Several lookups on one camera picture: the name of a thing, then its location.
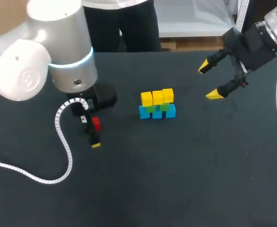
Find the white cabinet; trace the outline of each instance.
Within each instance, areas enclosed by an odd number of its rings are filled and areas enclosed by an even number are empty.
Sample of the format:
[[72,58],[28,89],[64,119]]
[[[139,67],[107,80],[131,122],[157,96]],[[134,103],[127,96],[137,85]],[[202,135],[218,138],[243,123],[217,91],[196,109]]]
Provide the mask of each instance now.
[[161,37],[221,36],[234,26],[224,0],[154,0]]

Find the toy block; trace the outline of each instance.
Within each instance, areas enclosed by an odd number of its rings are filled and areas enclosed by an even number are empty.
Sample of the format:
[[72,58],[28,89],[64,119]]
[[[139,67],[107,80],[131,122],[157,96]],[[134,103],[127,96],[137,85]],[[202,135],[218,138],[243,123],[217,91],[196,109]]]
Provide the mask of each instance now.
[[91,120],[92,120],[93,124],[95,125],[95,129],[97,131],[100,131],[101,130],[101,124],[100,124],[99,118],[98,117],[92,117]]
[[159,110],[159,106],[156,107],[156,111],[152,113],[153,119],[161,119],[163,117],[163,112]]
[[164,103],[163,91],[153,91],[153,105],[162,105]]
[[154,113],[156,111],[156,105],[147,106],[146,111],[147,113]]
[[176,116],[175,105],[171,104],[169,110],[166,112],[166,118],[174,118]]
[[140,117],[141,119],[150,118],[150,113],[147,113],[146,107],[143,107],[142,105],[140,105],[140,106],[138,107],[138,110],[139,110],[139,117]]
[[143,107],[153,105],[153,97],[150,91],[140,93],[140,98],[141,98]]
[[163,89],[163,95],[164,95],[164,103],[173,103],[174,101],[174,94],[173,89]]
[[164,112],[168,111],[169,108],[170,108],[170,103],[164,103],[164,104],[159,106],[159,110],[164,111]]

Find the black table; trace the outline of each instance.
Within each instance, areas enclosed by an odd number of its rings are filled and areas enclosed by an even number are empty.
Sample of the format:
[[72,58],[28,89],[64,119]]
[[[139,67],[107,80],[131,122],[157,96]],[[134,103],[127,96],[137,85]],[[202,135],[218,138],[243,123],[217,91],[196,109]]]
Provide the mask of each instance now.
[[[277,59],[247,89],[208,101],[233,75],[229,60],[199,75],[208,54],[96,54],[100,81],[119,97],[98,114],[102,146],[91,149],[65,111],[71,175],[43,185],[0,168],[0,227],[277,227]],[[140,93],[170,87],[177,117],[140,120]],[[50,80],[29,101],[0,97],[0,161],[61,176],[67,157],[53,121],[64,101]]]

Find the wooden floor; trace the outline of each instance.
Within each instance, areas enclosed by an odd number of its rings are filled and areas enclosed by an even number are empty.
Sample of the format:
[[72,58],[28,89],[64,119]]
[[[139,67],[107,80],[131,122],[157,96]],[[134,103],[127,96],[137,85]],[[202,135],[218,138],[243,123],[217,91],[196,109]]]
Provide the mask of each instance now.
[[163,50],[168,51],[205,51],[222,48],[221,37],[189,37],[162,39]]

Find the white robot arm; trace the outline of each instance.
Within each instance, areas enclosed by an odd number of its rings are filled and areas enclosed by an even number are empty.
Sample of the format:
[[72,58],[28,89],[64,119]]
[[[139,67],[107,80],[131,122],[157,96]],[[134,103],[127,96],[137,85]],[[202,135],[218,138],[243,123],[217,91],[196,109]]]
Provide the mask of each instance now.
[[207,57],[199,72],[204,74],[227,55],[235,68],[234,79],[218,86],[207,95],[209,99],[222,99],[239,87],[248,85],[246,76],[276,57],[277,7],[265,16],[265,21],[240,33],[235,27],[223,35],[224,48]]
[[81,0],[30,0],[29,19],[0,35],[0,95],[34,97],[48,69],[55,86],[80,93],[97,80],[93,48]]

